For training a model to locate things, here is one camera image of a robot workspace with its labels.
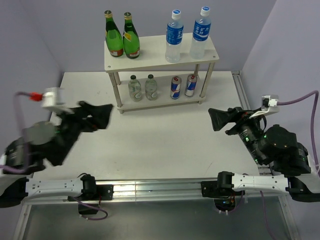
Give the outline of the red bull can front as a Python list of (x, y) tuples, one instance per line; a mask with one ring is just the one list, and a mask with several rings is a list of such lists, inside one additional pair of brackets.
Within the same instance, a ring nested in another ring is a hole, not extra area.
[(185, 96), (192, 97), (194, 95), (197, 81), (198, 77), (195, 74), (188, 75), (184, 91)]

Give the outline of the small pocari sweat bottle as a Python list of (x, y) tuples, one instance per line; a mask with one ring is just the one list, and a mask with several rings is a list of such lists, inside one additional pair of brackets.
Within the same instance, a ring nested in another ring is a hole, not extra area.
[(167, 23), (165, 59), (169, 63), (177, 63), (181, 57), (181, 43), (184, 32), (181, 14), (179, 9), (174, 9), (171, 19)]

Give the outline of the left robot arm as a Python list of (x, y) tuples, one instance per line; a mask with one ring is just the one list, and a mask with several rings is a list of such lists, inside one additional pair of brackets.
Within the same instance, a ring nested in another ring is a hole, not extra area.
[(91, 105), (79, 101), (77, 107), (58, 111), (59, 123), (40, 121), (24, 129), (0, 159), (1, 208), (37, 198), (95, 198), (98, 188), (91, 174), (69, 179), (44, 175), (63, 165), (82, 134), (105, 130), (113, 108), (112, 104)]

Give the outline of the clear chang bottle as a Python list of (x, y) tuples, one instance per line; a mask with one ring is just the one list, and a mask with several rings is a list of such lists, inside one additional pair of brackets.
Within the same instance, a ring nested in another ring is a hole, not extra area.
[(130, 76), (128, 83), (129, 96), (134, 102), (139, 102), (142, 99), (142, 87), (135, 75)]
[(149, 101), (155, 101), (158, 97), (158, 84), (152, 74), (149, 74), (145, 82), (145, 96)]

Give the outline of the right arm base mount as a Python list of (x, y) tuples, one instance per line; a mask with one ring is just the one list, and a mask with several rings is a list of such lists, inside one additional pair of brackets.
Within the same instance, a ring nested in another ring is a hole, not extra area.
[(231, 188), (219, 188), (218, 181), (201, 181), (201, 194), (203, 198), (214, 201), (214, 210), (220, 215), (227, 216), (234, 212), (243, 202), (244, 191), (234, 191)]

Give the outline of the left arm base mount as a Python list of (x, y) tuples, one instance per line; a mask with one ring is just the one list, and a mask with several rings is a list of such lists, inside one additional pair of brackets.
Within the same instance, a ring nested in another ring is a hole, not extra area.
[(77, 203), (79, 216), (87, 221), (101, 221), (108, 217), (108, 212), (101, 208), (102, 201), (113, 199), (114, 186), (112, 184), (103, 184), (96, 187), (93, 194), (78, 197), (67, 197), (68, 202)]

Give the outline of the red bull can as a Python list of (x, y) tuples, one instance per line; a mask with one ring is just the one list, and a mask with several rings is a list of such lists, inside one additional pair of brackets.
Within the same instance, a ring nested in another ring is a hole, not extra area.
[(184, 91), (185, 96), (192, 97), (194, 95), (197, 81), (198, 77), (195, 74), (188, 75)]
[(173, 76), (170, 85), (170, 97), (174, 100), (180, 97), (182, 79), (179, 76)]

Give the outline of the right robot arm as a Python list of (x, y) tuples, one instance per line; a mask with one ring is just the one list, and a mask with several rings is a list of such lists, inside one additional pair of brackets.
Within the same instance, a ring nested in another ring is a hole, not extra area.
[(221, 171), (210, 187), (202, 188), (203, 196), (215, 198), (261, 191), (289, 195), (297, 202), (319, 202), (320, 177), (316, 165), (295, 133), (278, 124), (261, 127), (261, 123), (267, 122), (267, 111), (260, 108), (235, 107), (226, 111), (209, 108), (208, 114), (215, 132), (233, 123), (225, 134), (239, 136), (257, 167), (266, 167), (270, 172), (254, 176)]

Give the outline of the large pocari sweat bottle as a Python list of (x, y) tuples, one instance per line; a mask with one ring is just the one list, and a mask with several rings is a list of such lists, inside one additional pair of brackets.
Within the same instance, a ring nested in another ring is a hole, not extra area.
[(210, 7), (203, 6), (200, 10), (200, 15), (194, 21), (189, 55), (196, 60), (202, 59), (205, 55), (206, 41), (209, 37), (212, 23), (210, 12)]

